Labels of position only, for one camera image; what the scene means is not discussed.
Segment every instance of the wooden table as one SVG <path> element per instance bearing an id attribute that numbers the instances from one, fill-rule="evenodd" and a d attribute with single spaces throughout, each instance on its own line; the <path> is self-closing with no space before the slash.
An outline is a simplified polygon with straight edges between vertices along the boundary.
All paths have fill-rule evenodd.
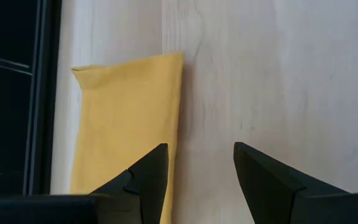
<path id="1" fill-rule="evenodd" d="M 358 1 L 65 0 L 53 193 L 68 192 L 80 118 L 70 67 L 178 50 L 174 223 L 252 223 L 234 141 L 358 191 Z"/>

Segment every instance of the folded cloth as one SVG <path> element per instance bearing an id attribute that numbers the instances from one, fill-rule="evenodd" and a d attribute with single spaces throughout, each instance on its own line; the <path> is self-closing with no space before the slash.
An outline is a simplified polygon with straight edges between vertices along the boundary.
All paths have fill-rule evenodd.
<path id="1" fill-rule="evenodd" d="M 73 68 L 82 95 L 71 192 L 88 194 L 168 143 L 161 223 L 171 223 L 183 54 Z"/>

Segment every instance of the yellow fabric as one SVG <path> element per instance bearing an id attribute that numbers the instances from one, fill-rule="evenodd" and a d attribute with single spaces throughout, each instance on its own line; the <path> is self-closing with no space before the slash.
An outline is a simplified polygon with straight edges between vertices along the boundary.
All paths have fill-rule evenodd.
<path id="1" fill-rule="evenodd" d="M 88 194 L 168 143 L 161 223 L 171 223 L 183 54 L 74 68 L 83 90 L 71 192 Z"/>

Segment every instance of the light wood surface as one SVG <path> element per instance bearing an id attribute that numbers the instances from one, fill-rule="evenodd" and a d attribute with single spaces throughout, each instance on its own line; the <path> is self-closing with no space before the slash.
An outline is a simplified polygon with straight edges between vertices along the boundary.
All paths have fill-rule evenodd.
<path id="1" fill-rule="evenodd" d="M 68 192 L 80 117 L 70 67 L 177 50 L 174 223 L 253 223 L 234 141 L 358 191 L 358 1 L 66 0 L 53 193 Z"/>

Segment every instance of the black metal frame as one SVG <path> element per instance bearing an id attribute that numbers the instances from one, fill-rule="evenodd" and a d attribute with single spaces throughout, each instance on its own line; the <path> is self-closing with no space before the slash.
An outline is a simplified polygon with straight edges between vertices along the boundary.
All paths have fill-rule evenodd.
<path id="1" fill-rule="evenodd" d="M 49 194 L 62 0 L 38 0 L 23 194 Z"/>

